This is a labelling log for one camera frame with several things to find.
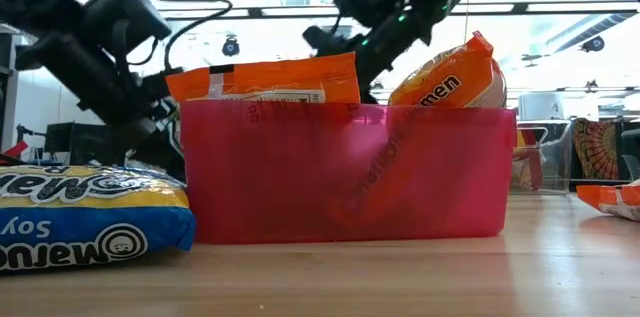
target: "wooden table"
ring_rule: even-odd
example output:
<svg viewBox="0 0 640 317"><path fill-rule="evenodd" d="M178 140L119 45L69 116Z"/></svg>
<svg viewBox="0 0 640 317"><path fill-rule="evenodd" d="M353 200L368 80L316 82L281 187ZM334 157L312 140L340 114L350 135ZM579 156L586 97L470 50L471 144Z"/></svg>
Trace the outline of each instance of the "wooden table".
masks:
<svg viewBox="0 0 640 317"><path fill-rule="evenodd" d="M500 237L196 246L0 279L0 316L640 316L640 223L513 196Z"/></svg>

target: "camera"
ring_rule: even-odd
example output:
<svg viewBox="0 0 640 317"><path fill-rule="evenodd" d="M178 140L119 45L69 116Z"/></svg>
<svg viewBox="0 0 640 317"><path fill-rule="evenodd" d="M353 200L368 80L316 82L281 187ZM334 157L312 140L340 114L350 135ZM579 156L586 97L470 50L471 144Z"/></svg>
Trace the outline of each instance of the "camera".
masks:
<svg viewBox="0 0 640 317"><path fill-rule="evenodd" d="M227 40L222 45L222 54L228 57L235 56L240 53L240 45L236 36L227 36Z"/></svg>
<svg viewBox="0 0 640 317"><path fill-rule="evenodd" d="M604 40L598 36L585 42L580 48L584 52L600 52L604 49Z"/></svg>

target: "orange snack bag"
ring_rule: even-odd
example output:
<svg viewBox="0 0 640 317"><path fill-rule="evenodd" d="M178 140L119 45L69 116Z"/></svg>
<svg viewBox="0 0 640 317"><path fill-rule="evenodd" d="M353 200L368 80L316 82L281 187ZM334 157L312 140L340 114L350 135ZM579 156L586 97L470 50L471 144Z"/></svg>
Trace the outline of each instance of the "orange snack bag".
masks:
<svg viewBox="0 0 640 317"><path fill-rule="evenodd" d="M213 66L166 78L171 95L190 99L359 103L353 53L303 60Z"/></svg>
<svg viewBox="0 0 640 317"><path fill-rule="evenodd" d="M640 221L640 180L624 186L578 186L578 197L600 212Z"/></svg>
<svg viewBox="0 0 640 317"><path fill-rule="evenodd" d="M391 94L389 104L448 108L504 107L506 85L493 46L480 34L440 53L411 74Z"/></svg>

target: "translucent pink container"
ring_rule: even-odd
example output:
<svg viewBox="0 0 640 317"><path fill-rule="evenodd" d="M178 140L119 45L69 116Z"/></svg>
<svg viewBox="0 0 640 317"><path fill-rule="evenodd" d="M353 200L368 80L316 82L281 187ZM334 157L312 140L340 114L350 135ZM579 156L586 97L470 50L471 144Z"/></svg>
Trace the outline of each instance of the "translucent pink container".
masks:
<svg viewBox="0 0 640 317"><path fill-rule="evenodd" d="M504 226L511 111L190 101L181 113L198 242L484 237Z"/></svg>

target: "ramen noodle package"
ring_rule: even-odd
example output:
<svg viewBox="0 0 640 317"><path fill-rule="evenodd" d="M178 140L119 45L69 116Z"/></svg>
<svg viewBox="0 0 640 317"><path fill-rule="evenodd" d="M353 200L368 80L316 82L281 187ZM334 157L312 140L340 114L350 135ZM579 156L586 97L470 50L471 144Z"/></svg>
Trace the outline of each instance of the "ramen noodle package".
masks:
<svg viewBox="0 0 640 317"><path fill-rule="evenodd" d="M199 68L166 78L171 95L190 99L360 102L355 55Z"/></svg>
<svg viewBox="0 0 640 317"><path fill-rule="evenodd" d="M0 272L122 261L189 250L183 185L105 167L0 167Z"/></svg>
<svg viewBox="0 0 640 317"><path fill-rule="evenodd" d="M440 53L407 77L391 94L393 105L504 107L504 76L492 58L493 46L480 34L465 45Z"/></svg>
<svg viewBox="0 0 640 317"><path fill-rule="evenodd" d="M578 186L578 197L600 212L640 221L640 180L624 186Z"/></svg>

